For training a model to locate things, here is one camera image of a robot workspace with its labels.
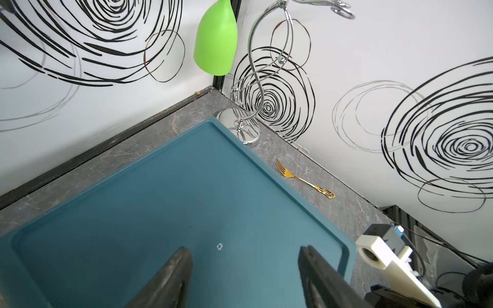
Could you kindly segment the teal drawer cabinet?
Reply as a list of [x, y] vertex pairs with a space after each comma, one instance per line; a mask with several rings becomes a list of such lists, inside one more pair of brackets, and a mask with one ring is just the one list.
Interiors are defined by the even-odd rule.
[[124, 307], [180, 248], [188, 307], [303, 307], [299, 250], [350, 282], [356, 245], [210, 118], [1, 238], [10, 307]]

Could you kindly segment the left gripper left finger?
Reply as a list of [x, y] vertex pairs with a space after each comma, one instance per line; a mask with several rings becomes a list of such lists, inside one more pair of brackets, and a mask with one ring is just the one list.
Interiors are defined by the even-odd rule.
[[191, 252], [182, 246], [126, 307], [185, 307], [192, 271]]

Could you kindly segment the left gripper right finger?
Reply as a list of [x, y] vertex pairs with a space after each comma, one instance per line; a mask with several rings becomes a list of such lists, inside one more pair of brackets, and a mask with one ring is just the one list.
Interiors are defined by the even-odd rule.
[[370, 307], [313, 246], [300, 248], [298, 267], [307, 307]]

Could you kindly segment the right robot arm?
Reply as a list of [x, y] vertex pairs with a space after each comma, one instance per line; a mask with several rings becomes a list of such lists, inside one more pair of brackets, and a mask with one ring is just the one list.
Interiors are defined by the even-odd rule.
[[[492, 263], [465, 274], [461, 294], [443, 286], [436, 286], [431, 293], [439, 299], [442, 307], [492, 307]], [[380, 285], [371, 287], [365, 301], [372, 307], [429, 307]]]

